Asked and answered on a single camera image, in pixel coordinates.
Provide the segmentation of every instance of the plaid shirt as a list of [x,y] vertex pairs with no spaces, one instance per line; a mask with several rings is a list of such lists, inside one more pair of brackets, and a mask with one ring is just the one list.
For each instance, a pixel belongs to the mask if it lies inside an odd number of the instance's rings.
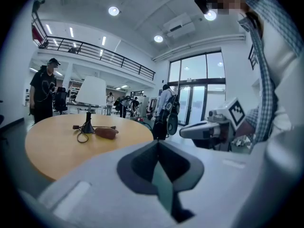
[[[293,52],[300,56],[304,45],[302,37],[291,17],[277,0],[246,0],[246,3],[261,19],[273,26]],[[255,128],[255,138],[252,141],[252,146],[254,146],[258,142],[265,141],[269,136],[277,107],[277,97],[275,95],[275,85],[269,75],[263,43],[258,30],[249,18],[240,20],[239,24],[251,35],[261,72],[260,90],[262,97],[260,104],[246,115],[246,121]]]

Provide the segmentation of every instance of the table lamp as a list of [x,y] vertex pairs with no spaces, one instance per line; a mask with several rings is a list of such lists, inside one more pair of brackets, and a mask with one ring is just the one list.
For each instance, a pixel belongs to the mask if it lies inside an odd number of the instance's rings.
[[94,129],[91,125],[91,105],[106,105],[106,83],[103,79],[87,76],[82,83],[80,90],[76,96],[76,101],[89,104],[86,113],[85,125],[82,129],[84,133],[93,133]]

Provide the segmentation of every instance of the pants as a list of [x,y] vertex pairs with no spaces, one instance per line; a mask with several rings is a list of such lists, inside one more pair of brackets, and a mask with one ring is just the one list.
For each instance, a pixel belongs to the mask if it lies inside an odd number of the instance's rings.
[[106,105],[106,114],[108,116],[110,116],[112,113],[112,107],[113,107],[112,105]]
[[119,104],[120,117],[125,118],[127,115],[127,108],[123,104]]
[[155,124],[152,129],[153,139],[159,139],[159,140],[166,140],[167,135],[167,121],[162,121],[162,118],[160,120],[155,121]]
[[33,110],[35,123],[38,123],[46,118],[53,116],[52,104],[50,105],[39,105],[35,103]]

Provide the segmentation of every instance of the man in black shirt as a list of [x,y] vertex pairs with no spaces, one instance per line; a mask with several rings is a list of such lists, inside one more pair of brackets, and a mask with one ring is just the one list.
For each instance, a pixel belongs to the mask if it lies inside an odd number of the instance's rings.
[[38,71],[30,82],[30,109],[35,123],[53,116],[53,93],[57,85],[54,68],[60,63],[52,58],[45,70]]

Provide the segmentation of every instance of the checkered sleeve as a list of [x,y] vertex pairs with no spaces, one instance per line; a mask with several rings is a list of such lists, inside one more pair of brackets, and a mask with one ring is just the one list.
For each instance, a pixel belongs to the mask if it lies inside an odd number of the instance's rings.
[[259,107],[257,107],[257,108],[254,108],[254,109],[251,109],[248,113],[247,113],[247,115],[246,115],[246,117],[245,117],[245,119],[246,119],[246,121],[254,128],[254,129],[256,129],[256,127],[257,127],[257,117],[258,117],[258,108]]

